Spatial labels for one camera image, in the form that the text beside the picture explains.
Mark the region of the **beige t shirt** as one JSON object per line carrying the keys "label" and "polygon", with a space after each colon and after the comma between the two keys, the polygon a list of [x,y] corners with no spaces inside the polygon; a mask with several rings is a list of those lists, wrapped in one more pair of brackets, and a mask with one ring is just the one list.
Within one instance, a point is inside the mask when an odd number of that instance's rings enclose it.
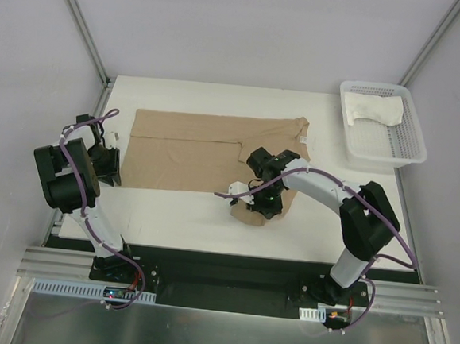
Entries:
{"label": "beige t shirt", "polygon": [[246,164],[262,147],[308,160],[304,118],[263,119],[137,110],[121,167],[127,188],[219,192],[254,179]]}

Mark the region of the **white plastic basket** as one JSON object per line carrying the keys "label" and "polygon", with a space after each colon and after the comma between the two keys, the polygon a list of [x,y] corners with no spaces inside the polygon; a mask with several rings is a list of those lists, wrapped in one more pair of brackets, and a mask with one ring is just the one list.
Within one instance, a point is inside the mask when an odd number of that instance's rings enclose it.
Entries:
{"label": "white plastic basket", "polygon": [[391,83],[340,85],[348,161],[367,169],[423,163],[427,150],[412,95]]}

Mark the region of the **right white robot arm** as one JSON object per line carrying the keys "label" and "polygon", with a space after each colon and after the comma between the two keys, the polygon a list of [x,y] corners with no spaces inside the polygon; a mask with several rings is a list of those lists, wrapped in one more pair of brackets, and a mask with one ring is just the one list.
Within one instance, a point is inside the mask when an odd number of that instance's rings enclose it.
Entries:
{"label": "right white robot arm", "polygon": [[284,212],[284,191],[309,196],[338,215],[344,250],[329,273],[308,285],[309,296],[329,306],[349,299],[365,268],[400,232],[400,223],[383,187],[344,184],[330,173],[314,168],[298,153],[285,150],[273,156],[262,147],[253,151],[246,164],[264,188],[249,187],[253,201],[246,205],[268,220]]}

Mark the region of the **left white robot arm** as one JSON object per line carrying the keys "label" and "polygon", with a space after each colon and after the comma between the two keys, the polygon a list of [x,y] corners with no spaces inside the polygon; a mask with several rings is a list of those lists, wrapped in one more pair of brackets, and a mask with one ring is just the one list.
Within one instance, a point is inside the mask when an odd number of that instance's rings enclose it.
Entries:
{"label": "left white robot arm", "polygon": [[93,245],[93,268],[125,283],[137,266],[99,204],[102,184],[122,184],[120,151],[104,130],[104,122],[117,114],[114,109],[99,118],[76,116],[57,142],[36,148],[33,157],[46,203],[74,219]]}

